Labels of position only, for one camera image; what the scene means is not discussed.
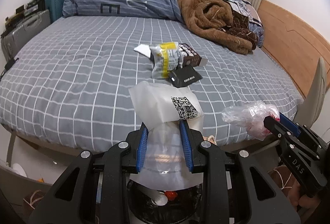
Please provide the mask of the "right hand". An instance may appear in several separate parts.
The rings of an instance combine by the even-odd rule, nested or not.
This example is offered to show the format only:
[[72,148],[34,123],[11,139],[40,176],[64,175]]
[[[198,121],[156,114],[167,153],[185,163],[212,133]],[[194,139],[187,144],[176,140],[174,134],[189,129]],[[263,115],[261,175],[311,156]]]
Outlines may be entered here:
[[317,196],[310,198],[305,194],[302,195],[300,191],[301,186],[297,181],[295,181],[288,192],[288,199],[292,206],[296,209],[298,208],[298,206],[300,206],[308,210],[315,210],[320,204],[319,198]]

